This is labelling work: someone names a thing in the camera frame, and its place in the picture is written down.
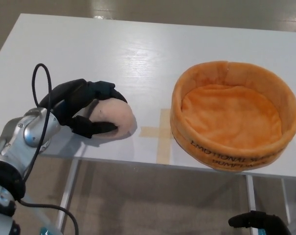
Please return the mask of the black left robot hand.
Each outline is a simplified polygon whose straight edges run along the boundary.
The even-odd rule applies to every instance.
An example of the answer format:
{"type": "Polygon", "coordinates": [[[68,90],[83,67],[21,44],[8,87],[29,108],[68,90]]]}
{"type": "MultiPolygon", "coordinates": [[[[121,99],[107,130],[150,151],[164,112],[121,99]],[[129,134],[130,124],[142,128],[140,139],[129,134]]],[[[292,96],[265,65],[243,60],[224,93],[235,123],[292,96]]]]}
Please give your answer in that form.
{"type": "Polygon", "coordinates": [[[77,79],[56,86],[38,104],[51,108],[61,126],[85,138],[117,138],[133,124],[125,97],[110,82],[77,79]]]}

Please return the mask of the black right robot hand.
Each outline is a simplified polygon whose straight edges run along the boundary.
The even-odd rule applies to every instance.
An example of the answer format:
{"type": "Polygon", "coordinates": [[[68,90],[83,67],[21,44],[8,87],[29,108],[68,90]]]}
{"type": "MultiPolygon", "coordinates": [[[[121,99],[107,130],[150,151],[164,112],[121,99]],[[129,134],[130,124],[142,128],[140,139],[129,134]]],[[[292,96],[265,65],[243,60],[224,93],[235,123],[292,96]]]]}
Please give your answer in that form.
{"type": "Polygon", "coordinates": [[[290,235],[291,232],[283,220],[262,211],[253,211],[236,215],[228,220],[234,228],[257,228],[265,231],[267,235],[290,235]]]}

